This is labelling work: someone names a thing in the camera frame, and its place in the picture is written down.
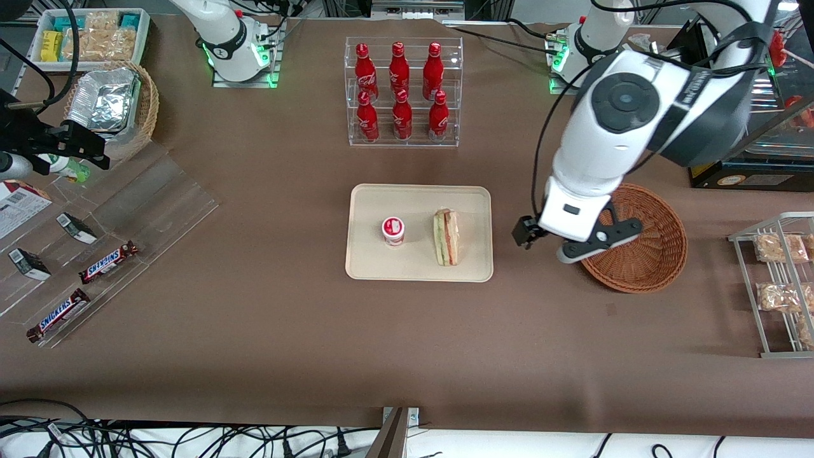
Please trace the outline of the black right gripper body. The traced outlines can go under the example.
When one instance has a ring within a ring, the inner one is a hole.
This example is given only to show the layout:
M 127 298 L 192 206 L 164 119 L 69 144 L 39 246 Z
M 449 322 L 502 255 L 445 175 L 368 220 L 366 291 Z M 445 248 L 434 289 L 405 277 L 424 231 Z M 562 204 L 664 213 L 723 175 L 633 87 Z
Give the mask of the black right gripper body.
M 41 121 L 33 110 L 8 108 L 10 102 L 17 99 L 8 91 L 1 90 L 1 141 L 2 151 L 26 158 L 39 155 L 59 155 L 70 157 L 61 143 L 63 125 L 50 125 Z

